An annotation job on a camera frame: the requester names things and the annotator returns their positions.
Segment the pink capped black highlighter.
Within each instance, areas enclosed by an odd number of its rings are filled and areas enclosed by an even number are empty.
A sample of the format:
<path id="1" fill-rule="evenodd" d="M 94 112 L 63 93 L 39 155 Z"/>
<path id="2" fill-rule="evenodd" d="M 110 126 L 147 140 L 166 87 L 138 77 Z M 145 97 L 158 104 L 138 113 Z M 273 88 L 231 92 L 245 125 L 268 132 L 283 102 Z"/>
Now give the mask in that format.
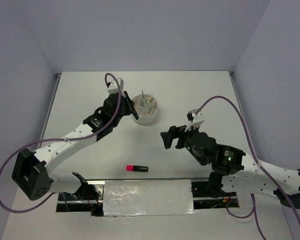
<path id="1" fill-rule="evenodd" d="M 147 166 L 127 165 L 126 171 L 128 171 L 128 172 L 148 172 L 149 168 Z"/>

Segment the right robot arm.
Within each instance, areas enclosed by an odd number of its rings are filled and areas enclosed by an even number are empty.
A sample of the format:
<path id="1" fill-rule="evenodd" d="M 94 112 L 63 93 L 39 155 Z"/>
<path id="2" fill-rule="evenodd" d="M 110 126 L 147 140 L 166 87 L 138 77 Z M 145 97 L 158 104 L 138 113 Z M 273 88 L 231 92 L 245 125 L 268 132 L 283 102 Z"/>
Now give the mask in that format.
<path id="1" fill-rule="evenodd" d="M 231 192 L 264 195 L 286 207 L 300 209 L 300 168 L 291 170 L 253 157 L 238 148 L 218 144 L 205 132 L 186 126 L 171 126 L 161 132 L 164 147 L 170 149 L 177 140 L 176 149 L 186 149 L 201 166 L 210 166 L 203 191 L 210 197 Z"/>

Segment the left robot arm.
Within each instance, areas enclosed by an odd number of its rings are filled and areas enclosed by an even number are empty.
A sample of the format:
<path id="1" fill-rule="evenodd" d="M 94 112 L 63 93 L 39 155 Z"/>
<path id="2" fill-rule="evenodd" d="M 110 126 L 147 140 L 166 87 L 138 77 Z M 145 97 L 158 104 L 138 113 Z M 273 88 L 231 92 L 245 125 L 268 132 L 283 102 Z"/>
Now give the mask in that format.
<path id="1" fill-rule="evenodd" d="M 137 112 L 128 92 L 110 94 L 101 107 L 59 141 L 34 151 L 21 150 L 12 172 L 13 181 L 31 201 L 58 192 L 69 193 L 78 200 L 85 198 L 94 188 L 83 176 L 75 171 L 58 176 L 54 170 L 75 153 L 109 135 L 122 117 L 129 115 L 136 116 Z"/>

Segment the yellow clear pen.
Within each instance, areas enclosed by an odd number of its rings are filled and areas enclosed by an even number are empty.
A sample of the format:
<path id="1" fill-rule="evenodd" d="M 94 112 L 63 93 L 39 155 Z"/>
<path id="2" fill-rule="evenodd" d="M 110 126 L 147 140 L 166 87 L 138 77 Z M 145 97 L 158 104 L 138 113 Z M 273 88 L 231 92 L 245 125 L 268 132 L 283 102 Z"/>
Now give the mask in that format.
<path id="1" fill-rule="evenodd" d="M 146 102 L 147 106 L 150 104 L 152 98 L 153 98 L 153 94 L 151 94 L 150 97 L 147 99 L 147 102 Z"/>

